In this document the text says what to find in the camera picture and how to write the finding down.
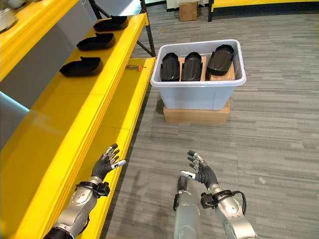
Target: small tool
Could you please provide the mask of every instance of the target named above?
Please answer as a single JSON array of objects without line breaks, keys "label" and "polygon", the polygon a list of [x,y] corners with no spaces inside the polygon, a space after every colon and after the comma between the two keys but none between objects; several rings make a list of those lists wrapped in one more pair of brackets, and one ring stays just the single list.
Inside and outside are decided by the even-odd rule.
[{"label": "small tool", "polygon": [[142,71],[143,68],[146,68],[146,66],[131,65],[130,63],[128,63],[128,64],[126,65],[126,68],[138,69],[138,71]]}]

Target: white object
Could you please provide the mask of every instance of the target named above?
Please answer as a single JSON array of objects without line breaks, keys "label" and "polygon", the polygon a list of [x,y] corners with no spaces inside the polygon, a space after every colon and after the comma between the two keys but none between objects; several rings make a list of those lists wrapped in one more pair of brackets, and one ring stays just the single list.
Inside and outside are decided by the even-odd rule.
[{"label": "white object", "polygon": [[7,0],[6,3],[8,4],[9,7],[16,9],[16,8],[22,7],[26,1],[27,0]]},{"label": "white object", "polygon": [[263,178],[263,177],[259,177],[259,182],[261,182],[262,184],[265,184],[266,183],[266,180]]},{"label": "white object", "polygon": [[[166,54],[174,52],[178,57],[183,57],[190,52],[198,52],[200,55],[206,55],[210,59],[212,51],[215,51],[222,44],[231,45],[234,49],[235,80],[160,81],[160,65]],[[151,85],[158,88],[160,96],[168,109],[220,110],[224,107],[235,88],[245,82],[246,72],[240,43],[232,39],[164,45],[159,50],[151,78]]]},{"label": "white object", "polygon": [[[183,2],[193,2],[195,0],[166,0],[166,5],[167,5],[167,9],[174,9],[174,8],[177,8],[179,7],[179,4],[180,3],[183,3]],[[208,3],[208,0],[198,0],[197,1],[199,5],[202,5],[204,6],[205,4]]]},{"label": "white object", "polygon": [[9,7],[4,10],[0,10],[0,32],[9,29],[16,20],[17,19],[13,11]]}]

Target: gray wall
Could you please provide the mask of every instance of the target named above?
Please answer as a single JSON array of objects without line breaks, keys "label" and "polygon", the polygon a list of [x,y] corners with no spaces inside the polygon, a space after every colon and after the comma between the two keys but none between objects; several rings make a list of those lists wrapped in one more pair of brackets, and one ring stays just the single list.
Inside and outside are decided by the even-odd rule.
[{"label": "gray wall", "polygon": [[[130,0],[96,2],[109,14],[117,15]],[[0,91],[31,108],[95,21],[88,0],[85,4],[79,1],[0,82]],[[0,149],[27,114],[26,110],[17,107],[0,94]]]}]

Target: cardboard box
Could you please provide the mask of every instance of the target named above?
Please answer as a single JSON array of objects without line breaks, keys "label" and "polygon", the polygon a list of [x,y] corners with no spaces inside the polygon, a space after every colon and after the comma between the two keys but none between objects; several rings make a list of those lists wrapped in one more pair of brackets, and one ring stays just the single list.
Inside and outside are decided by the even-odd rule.
[{"label": "cardboard box", "polygon": [[198,2],[185,2],[179,4],[179,20],[194,21],[197,20]]},{"label": "cardboard box", "polygon": [[191,123],[198,125],[225,125],[229,115],[229,102],[219,111],[167,109],[164,107],[166,123]]}]

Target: black cable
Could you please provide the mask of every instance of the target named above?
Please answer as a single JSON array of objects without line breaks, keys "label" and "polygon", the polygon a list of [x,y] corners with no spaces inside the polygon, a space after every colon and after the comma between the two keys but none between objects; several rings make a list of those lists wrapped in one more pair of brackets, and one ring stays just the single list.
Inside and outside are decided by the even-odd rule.
[{"label": "black cable", "polygon": [[243,198],[243,214],[246,214],[246,208],[247,208],[247,202],[246,202],[246,197],[245,194],[242,193],[241,191],[234,191],[233,192],[233,196],[235,196],[236,194],[241,194],[241,197]]},{"label": "black cable", "polygon": [[87,228],[87,226],[89,225],[89,222],[90,222],[90,216],[88,216],[88,219],[86,220],[86,225],[83,227],[82,231],[80,231],[79,234],[81,234]]}]

